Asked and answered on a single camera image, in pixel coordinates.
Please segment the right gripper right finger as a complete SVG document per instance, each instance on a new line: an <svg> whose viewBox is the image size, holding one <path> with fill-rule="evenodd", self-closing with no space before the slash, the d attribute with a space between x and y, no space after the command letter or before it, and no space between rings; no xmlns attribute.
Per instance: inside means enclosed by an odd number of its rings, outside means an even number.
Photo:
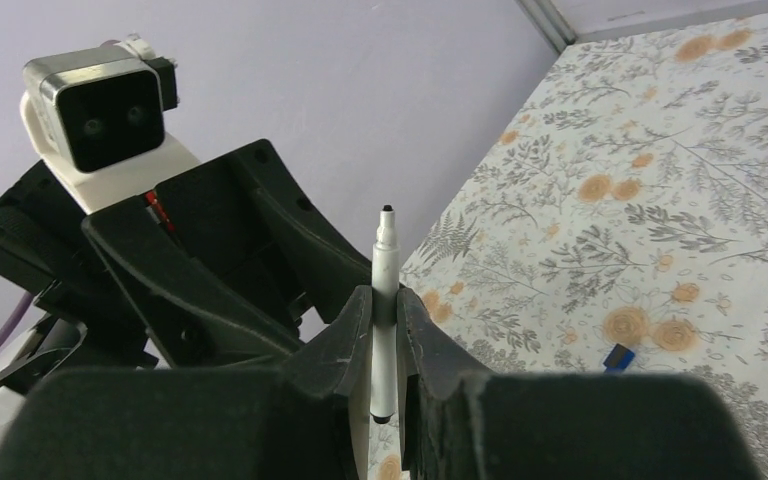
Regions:
<svg viewBox="0 0 768 480"><path fill-rule="evenodd" d="M757 479L725 403L676 374L492 371L409 288L395 312L414 479Z"/></svg>

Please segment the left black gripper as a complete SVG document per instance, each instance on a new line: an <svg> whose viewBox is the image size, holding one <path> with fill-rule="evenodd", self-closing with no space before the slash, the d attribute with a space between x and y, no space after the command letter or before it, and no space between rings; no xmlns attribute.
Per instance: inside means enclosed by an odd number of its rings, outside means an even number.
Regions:
<svg viewBox="0 0 768 480"><path fill-rule="evenodd" d="M0 276L45 313L0 370L28 391L58 368L279 362L303 313L333 322L370 260L260 139L87 214L43 163L0 196Z"/></svg>

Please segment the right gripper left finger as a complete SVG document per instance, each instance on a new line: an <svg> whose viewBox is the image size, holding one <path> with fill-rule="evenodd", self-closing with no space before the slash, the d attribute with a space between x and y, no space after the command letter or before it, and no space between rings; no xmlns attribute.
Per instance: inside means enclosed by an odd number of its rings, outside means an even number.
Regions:
<svg viewBox="0 0 768 480"><path fill-rule="evenodd" d="M0 444L0 479L362 479L372 292L281 364L74 369Z"/></svg>

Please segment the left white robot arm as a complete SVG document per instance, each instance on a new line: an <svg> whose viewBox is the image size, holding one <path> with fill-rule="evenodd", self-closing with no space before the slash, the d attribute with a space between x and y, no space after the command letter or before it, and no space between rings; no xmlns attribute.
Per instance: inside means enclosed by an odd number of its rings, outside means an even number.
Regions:
<svg viewBox="0 0 768 480"><path fill-rule="evenodd" d="M44 313L0 354L0 440L56 371L274 364L307 310L331 323L369 282L269 141L206 163L174 153L74 189L38 162L0 197L0 276Z"/></svg>

